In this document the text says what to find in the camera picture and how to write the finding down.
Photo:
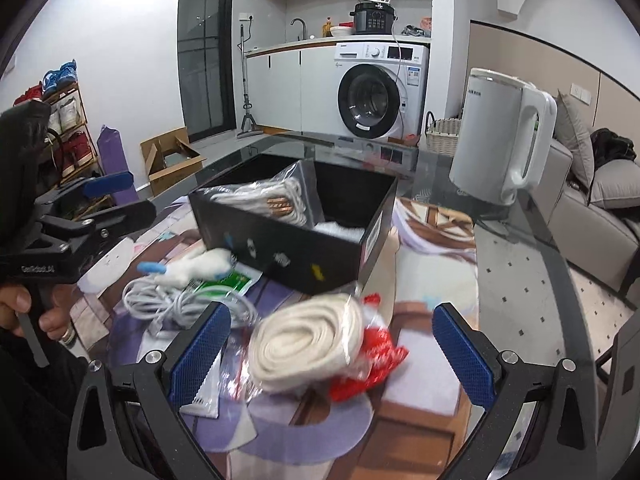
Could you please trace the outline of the green medicine sachet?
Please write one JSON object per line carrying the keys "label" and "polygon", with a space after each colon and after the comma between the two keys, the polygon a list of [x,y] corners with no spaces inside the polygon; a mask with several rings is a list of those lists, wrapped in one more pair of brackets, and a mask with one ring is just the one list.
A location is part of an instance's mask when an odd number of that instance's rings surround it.
{"label": "green medicine sachet", "polygon": [[202,281],[193,285],[182,298],[187,304],[208,304],[211,301],[229,299],[239,304],[252,304],[248,293],[262,277],[262,272],[239,266],[217,281]]}

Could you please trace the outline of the red balloon glue packet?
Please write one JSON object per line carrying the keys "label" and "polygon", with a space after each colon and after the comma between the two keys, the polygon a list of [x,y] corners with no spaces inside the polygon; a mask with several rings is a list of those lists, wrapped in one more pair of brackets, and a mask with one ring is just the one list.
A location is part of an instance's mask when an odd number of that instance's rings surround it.
{"label": "red balloon glue packet", "polygon": [[381,302],[377,292],[362,298],[362,344],[355,362],[332,378],[332,402],[347,401],[381,385],[409,355],[407,348],[393,342],[390,328],[378,310]]}

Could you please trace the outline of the wooden shoe rack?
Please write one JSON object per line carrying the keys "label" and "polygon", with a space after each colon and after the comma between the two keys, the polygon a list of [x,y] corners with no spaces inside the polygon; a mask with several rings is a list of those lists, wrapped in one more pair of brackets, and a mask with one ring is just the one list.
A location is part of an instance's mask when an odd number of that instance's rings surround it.
{"label": "wooden shoe rack", "polygon": [[1,205],[26,216],[35,198],[102,174],[71,60],[1,113]]}

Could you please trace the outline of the purple yoga mat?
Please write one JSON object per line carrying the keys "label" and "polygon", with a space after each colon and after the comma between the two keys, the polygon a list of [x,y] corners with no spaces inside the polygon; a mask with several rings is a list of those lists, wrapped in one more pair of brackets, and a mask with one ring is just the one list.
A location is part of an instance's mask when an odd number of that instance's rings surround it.
{"label": "purple yoga mat", "polygon": [[[102,168],[106,174],[117,174],[128,171],[126,155],[122,148],[122,138],[118,130],[103,125],[98,137],[98,150],[101,157]],[[117,205],[134,203],[139,199],[134,185],[130,185],[125,191],[116,192],[114,200]]]}

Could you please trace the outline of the brown cardboard box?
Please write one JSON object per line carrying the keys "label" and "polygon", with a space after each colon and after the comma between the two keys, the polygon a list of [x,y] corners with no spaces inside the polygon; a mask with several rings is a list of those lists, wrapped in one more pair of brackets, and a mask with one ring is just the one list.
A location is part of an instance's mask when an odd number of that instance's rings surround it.
{"label": "brown cardboard box", "polygon": [[204,166],[205,157],[190,144],[186,127],[145,140],[140,148],[153,196],[159,196]]}

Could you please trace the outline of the floor mop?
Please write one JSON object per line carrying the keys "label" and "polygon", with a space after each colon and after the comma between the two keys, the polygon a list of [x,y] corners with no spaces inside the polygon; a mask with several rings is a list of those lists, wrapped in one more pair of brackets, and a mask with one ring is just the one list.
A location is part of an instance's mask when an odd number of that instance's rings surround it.
{"label": "floor mop", "polygon": [[238,133],[239,139],[248,138],[258,133],[258,125],[253,116],[252,108],[253,104],[250,102],[250,88],[248,88],[247,78],[247,58],[245,45],[250,40],[250,33],[252,32],[253,18],[250,14],[247,14],[245,18],[240,18],[240,42],[238,47],[241,55],[241,76],[242,76],[242,93],[243,93],[243,116],[241,120],[240,132]]}

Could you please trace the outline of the black cardboard box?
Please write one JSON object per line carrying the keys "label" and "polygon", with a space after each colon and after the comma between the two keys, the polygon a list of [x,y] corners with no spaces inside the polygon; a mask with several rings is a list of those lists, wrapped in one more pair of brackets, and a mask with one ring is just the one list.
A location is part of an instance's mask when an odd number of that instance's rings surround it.
{"label": "black cardboard box", "polygon": [[189,200],[205,246],[227,248],[240,263],[308,295],[351,282],[366,284],[390,230],[396,177],[316,160],[311,163],[326,220],[362,229],[358,242],[215,203],[206,196],[219,185],[271,178],[293,162],[288,156],[260,154],[192,191]]}

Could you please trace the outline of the white electric kettle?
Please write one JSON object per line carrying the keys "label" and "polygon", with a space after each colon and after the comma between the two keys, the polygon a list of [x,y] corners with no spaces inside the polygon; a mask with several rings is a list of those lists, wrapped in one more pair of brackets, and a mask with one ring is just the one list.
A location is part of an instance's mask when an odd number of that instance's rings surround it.
{"label": "white electric kettle", "polygon": [[449,179],[469,196],[510,206],[539,184],[558,106],[530,82],[472,68]]}

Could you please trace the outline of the white washing machine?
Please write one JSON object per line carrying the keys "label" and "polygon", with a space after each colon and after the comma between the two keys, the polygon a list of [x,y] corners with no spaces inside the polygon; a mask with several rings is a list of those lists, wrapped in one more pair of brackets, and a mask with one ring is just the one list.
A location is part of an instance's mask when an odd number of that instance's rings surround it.
{"label": "white washing machine", "polygon": [[428,44],[347,41],[334,50],[338,131],[397,142],[421,132]]}

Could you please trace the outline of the grey sofa cushion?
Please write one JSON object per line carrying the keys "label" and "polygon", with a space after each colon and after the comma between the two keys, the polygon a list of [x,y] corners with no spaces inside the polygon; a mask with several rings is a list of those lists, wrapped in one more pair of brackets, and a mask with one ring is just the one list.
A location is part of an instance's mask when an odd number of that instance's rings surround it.
{"label": "grey sofa cushion", "polygon": [[558,117],[555,137],[572,153],[572,173],[584,188],[590,188],[596,166],[591,143],[591,131],[582,121],[572,96],[558,91],[555,98]]}

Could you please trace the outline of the wicker basket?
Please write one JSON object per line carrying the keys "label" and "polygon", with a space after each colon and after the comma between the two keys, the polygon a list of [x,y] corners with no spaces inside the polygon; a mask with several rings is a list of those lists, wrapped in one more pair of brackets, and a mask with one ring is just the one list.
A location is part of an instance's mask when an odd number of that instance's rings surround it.
{"label": "wicker basket", "polygon": [[432,112],[428,112],[426,114],[425,149],[430,153],[454,157],[460,128],[460,119],[436,119]]}

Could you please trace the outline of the black rice cooker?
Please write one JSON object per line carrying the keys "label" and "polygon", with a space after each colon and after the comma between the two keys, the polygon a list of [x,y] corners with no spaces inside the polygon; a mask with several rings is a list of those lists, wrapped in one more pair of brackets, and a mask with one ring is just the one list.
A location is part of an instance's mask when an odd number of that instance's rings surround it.
{"label": "black rice cooker", "polygon": [[363,1],[350,12],[355,35],[390,35],[395,21],[395,10],[382,2]]}

